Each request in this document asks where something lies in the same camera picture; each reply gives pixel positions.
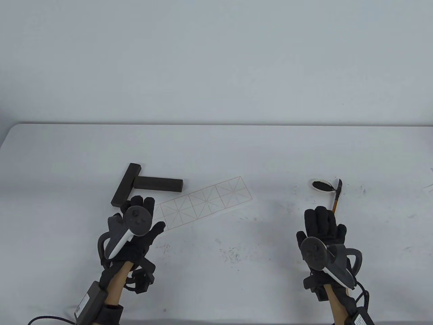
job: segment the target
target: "finger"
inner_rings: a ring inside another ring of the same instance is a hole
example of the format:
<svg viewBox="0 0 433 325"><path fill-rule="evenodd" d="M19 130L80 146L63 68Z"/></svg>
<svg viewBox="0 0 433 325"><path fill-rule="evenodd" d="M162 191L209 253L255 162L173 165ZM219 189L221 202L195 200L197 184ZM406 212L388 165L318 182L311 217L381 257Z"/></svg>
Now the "finger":
<svg viewBox="0 0 433 325"><path fill-rule="evenodd" d="M131 205L140 205L140 206L142 206L143 205L143 197L141 197L140 195L133 196L131 198Z"/></svg>
<svg viewBox="0 0 433 325"><path fill-rule="evenodd" d="M149 197L145 198L144 202L143 202L143 207L147 211L149 211L150 215L153 217L153 210L155 209L155 199L154 198L149 198Z"/></svg>
<svg viewBox="0 0 433 325"><path fill-rule="evenodd" d="M317 216L317 230L320 236L326 236L329 230L328 210L325 207L318 206L315 209Z"/></svg>
<svg viewBox="0 0 433 325"><path fill-rule="evenodd" d="M296 233L296 240L298 241L298 247L299 248L301 248L301 244L305 238L307 238L307 235L303 231L298 231Z"/></svg>
<svg viewBox="0 0 433 325"><path fill-rule="evenodd" d="M152 245L155 238L160 235L162 232L164 232L165 228L165 222L160 221L155 224L155 226L152 227L151 230L147 234L143 236L143 239L141 242L146 246Z"/></svg>
<svg viewBox="0 0 433 325"><path fill-rule="evenodd" d="M345 225L343 224L339 224L337 226L337 236L336 238L339 239L339 242L344 244L344 240L346 239L346 232L347 232L347 228Z"/></svg>
<svg viewBox="0 0 433 325"><path fill-rule="evenodd" d="M125 212L128 210L130 206L131 206L131 201L126 201L125 203L123 203L122 206L120 207L120 211L122 212L122 214L125 214Z"/></svg>
<svg viewBox="0 0 433 325"><path fill-rule="evenodd" d="M305 230L307 231L307 236L316 237L317 236L316 212L313 209L305 210L304 220L305 220Z"/></svg>
<svg viewBox="0 0 433 325"><path fill-rule="evenodd" d="M328 226L329 226L329 234L332 238L337 236L337 222L335 221L334 212L328 210Z"/></svg>

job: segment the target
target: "wooden arm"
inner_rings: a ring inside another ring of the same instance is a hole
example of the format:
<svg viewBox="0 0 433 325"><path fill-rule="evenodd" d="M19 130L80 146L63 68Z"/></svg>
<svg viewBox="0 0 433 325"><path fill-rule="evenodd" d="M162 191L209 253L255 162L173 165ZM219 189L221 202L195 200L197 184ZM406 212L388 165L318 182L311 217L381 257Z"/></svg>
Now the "wooden arm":
<svg viewBox="0 0 433 325"><path fill-rule="evenodd" d="M125 285L126 278L128 277L128 273L131 271L134 263L125 262L120 271L111 279L110 284L108 285L107 291L108 296L105 299L106 305L117 306L120 301L120 296L122 295L123 286Z"/></svg>
<svg viewBox="0 0 433 325"><path fill-rule="evenodd" d="M329 303L331 305L332 316L334 317L335 325L344 325L344 321L349 316L346 308L344 308L340 301L338 301L338 298L332 290L330 284L325 284L324 287L328 295Z"/></svg>

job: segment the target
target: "black wire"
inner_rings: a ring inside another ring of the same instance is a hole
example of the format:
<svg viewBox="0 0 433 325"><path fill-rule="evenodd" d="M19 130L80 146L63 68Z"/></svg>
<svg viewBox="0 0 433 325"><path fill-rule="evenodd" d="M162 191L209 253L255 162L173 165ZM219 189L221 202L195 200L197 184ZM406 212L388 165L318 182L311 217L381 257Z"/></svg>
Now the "black wire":
<svg viewBox="0 0 433 325"><path fill-rule="evenodd" d="M32 319L31 321L29 321L29 323L27 325L31 325L34 321L37 321L39 319L55 319L58 321L62 321L71 325L75 325L75 323L73 321L70 321L69 319L63 318L63 317L57 317L57 316L38 316L35 317L34 319Z"/></svg>
<svg viewBox="0 0 433 325"><path fill-rule="evenodd" d="M362 296L364 296L364 308L366 311L368 311L368 304L370 303L370 293L365 290L364 286L362 284L360 284L358 281L356 282L356 285L358 285L362 292L361 294L358 296L358 298L356 298L356 303L361 299Z"/></svg>

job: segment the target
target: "black glove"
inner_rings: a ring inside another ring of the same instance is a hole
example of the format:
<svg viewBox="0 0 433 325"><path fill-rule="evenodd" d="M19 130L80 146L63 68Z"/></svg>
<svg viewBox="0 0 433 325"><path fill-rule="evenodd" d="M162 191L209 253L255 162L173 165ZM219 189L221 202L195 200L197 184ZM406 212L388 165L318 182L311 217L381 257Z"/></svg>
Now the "black glove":
<svg viewBox="0 0 433 325"><path fill-rule="evenodd" d="M327 210L325 207L318 206L315 210L306 210L304 218L307 234L303 231L296 233L299 248L301 248L302 242L307 237L316 237L325 245L344 244L347 232L346 226L343 224L336 225L335 215L332 211ZM319 301L328 300L328 295L323 287L324 284L341 287L323 271L316 271L310 268L310 276L304 279L304 288L314 292Z"/></svg>
<svg viewBox="0 0 433 325"><path fill-rule="evenodd" d="M315 210L305 210L304 218L307 234L303 231L296 233L299 248L307 237L316 237L325 245L344 244L347 232L346 226L343 224L337 226L335 215L331 210L318 206Z"/></svg>
<svg viewBox="0 0 433 325"><path fill-rule="evenodd" d="M120 211L124 214L129 207L139 205L144 207L150 212L153 217L153 209L155 208L154 198L145 198L137 195L131 198L130 201L126 201L121 207ZM120 249L117 255L112 259L112 261L137 261L140 260L142 256L145 256L149 250L149 246L153 244L156 236L164 231L165 223L160 221L155 224L151 230L144 236L138 237L134 236L130 242L126 242L125 245Z"/></svg>

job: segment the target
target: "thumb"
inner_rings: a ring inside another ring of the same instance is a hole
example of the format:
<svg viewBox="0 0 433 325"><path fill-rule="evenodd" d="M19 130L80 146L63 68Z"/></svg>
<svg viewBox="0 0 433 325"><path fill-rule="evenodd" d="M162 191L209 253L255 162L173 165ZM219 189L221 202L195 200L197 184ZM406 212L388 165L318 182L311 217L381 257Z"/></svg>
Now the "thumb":
<svg viewBox="0 0 433 325"><path fill-rule="evenodd" d="M301 244L305 238L307 238L307 235L303 231L298 231L296 233L296 240L298 241L298 247L299 248L301 248Z"/></svg>
<svg viewBox="0 0 433 325"><path fill-rule="evenodd" d="M159 234L164 232L164 228L165 228L165 222L163 221L157 222L155 226L153 226L152 229L149 230L149 232L143 236L142 242L145 243L146 246L152 245L155 238Z"/></svg>
<svg viewBox="0 0 433 325"><path fill-rule="evenodd" d="M347 228L343 224L339 224L337 226L337 236L336 238L340 243L344 244L344 240L346 239Z"/></svg>

